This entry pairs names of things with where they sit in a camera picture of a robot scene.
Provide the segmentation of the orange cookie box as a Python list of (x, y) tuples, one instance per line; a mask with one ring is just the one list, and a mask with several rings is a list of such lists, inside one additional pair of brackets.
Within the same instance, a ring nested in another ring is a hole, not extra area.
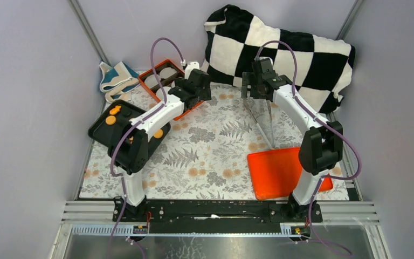
[(184, 78), (184, 71), (180, 69), (170, 59), (166, 59), (155, 67), (157, 75), (155, 76), (152, 69), (139, 75), (138, 79), (142, 87), (150, 96), (159, 103), (163, 100), (163, 93), (160, 90), (159, 83), (162, 84), (166, 93), (175, 86), (175, 79)]

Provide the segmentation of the round orange cookie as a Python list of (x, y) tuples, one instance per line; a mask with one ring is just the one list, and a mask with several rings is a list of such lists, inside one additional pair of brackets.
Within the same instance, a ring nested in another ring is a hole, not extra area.
[(155, 134), (153, 135), (153, 137), (155, 139), (161, 139), (164, 136), (164, 131), (163, 129), (158, 129)]
[(117, 121), (117, 118), (116, 118), (116, 116), (114, 116), (114, 115), (109, 115), (109, 116), (105, 119), (105, 123), (106, 123), (107, 125), (113, 125), (113, 124), (115, 124), (115, 123), (116, 123), (116, 121)]

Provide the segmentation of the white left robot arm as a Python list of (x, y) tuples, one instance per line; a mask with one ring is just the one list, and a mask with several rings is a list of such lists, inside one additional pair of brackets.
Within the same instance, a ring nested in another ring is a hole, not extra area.
[(141, 221), (146, 208), (141, 202), (145, 193), (140, 170), (150, 158), (149, 141), (171, 120), (193, 109), (198, 103), (211, 100), (210, 76), (199, 68), (198, 62), (189, 62), (184, 78), (177, 78), (175, 86), (163, 91), (163, 100), (146, 113), (128, 120), (130, 127), (118, 133), (118, 143), (109, 151), (110, 170), (121, 178), (125, 215), (134, 222)]

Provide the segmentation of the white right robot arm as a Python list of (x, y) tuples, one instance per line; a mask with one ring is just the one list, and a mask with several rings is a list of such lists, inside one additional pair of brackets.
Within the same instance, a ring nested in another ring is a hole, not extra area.
[(308, 205), (318, 182), (342, 159), (342, 125), (319, 115), (286, 76), (278, 75), (269, 58), (252, 62), (252, 72), (243, 73), (243, 99), (265, 99), (282, 108), (303, 134), (298, 154), (302, 173), (289, 196), (288, 217), (301, 222), (309, 215)]

